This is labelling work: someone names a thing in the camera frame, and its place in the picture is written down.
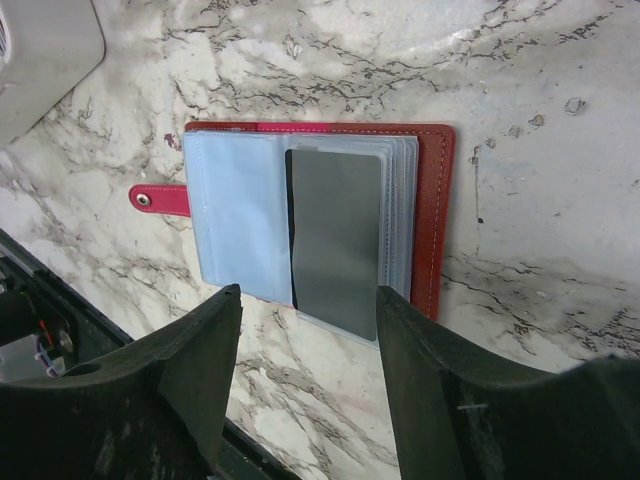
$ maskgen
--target white marble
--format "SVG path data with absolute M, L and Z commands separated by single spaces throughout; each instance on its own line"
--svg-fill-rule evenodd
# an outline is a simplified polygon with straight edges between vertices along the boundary
M 433 121 L 459 135 L 441 321 L 552 371 L 640 351 L 640 3 L 94 3 L 107 56 L 0 153 L 0 228 L 132 336 L 215 291 L 190 221 L 127 200 L 184 182 L 188 120 Z M 228 416 L 302 478 L 398 478 L 379 353 L 243 303 Z

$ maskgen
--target dark gray card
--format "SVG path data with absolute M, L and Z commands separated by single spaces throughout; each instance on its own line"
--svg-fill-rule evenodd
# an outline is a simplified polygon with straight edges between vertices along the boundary
M 371 155 L 286 154 L 294 304 L 375 340 L 382 166 Z

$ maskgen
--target pink leather edge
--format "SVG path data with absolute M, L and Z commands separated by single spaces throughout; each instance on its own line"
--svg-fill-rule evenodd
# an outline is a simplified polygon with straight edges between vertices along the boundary
M 146 195 L 151 203 L 142 205 L 138 201 L 140 194 Z M 145 213 L 191 216 L 186 185 L 134 185 L 129 190 L 129 201 Z

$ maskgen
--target white plastic object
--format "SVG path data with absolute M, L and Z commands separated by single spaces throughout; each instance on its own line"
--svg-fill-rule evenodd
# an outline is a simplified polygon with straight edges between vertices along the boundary
M 0 147 L 27 132 L 104 57 L 90 0 L 0 0 Z

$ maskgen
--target black plastic part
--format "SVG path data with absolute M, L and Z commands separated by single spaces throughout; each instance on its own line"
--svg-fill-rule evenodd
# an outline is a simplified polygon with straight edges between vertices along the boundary
M 403 480 L 638 478 L 639 360 L 542 372 L 430 321 L 388 287 L 377 322 Z
M 0 346 L 38 332 L 38 317 L 29 298 L 18 290 L 0 294 Z
M 3 469 L 16 478 L 213 474 L 241 318 L 240 289 L 226 287 L 64 377 L 0 384 Z M 43 448 L 41 432 L 55 432 L 55 445 Z

